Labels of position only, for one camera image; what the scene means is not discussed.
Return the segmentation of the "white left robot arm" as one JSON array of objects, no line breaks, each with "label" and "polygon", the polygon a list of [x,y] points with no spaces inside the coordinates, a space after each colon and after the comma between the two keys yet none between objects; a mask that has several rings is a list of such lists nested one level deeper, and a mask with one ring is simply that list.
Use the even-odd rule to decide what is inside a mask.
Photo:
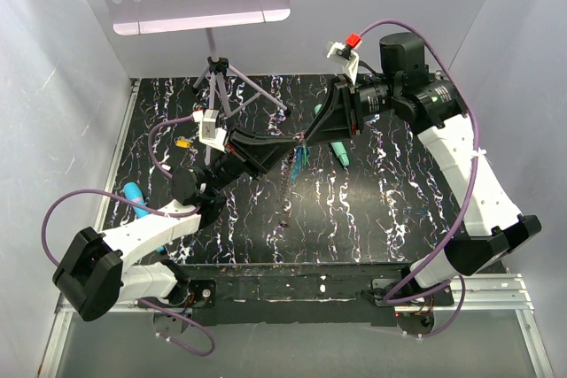
[{"label": "white left robot arm", "polygon": [[55,286],[85,321],[106,314],[117,302],[157,297],[171,307],[189,295],[174,266],[137,266],[161,245],[214,223],[226,204],[222,190],[242,174],[271,171],[297,145],[293,136],[259,136],[240,128],[217,132],[222,154],[207,167],[171,170],[172,201],[128,225],[79,231],[52,277]]}]

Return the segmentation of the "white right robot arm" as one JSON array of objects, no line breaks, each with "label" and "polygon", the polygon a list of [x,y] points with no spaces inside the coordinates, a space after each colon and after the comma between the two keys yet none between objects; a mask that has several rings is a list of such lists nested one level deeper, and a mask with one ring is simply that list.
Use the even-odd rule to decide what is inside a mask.
[{"label": "white right robot arm", "polygon": [[387,299],[402,294],[408,303],[420,305],[455,276],[471,276],[514,252],[542,226],[505,193],[478,145],[478,126],[468,105],[451,80],[426,65],[423,39],[412,32],[383,37],[382,71],[367,80],[358,76],[360,44],[357,34],[329,43],[326,56],[343,73],[332,81],[304,141],[316,145],[350,139],[362,131],[367,117],[392,110],[433,156],[461,210],[433,252],[407,267],[385,294]]}]

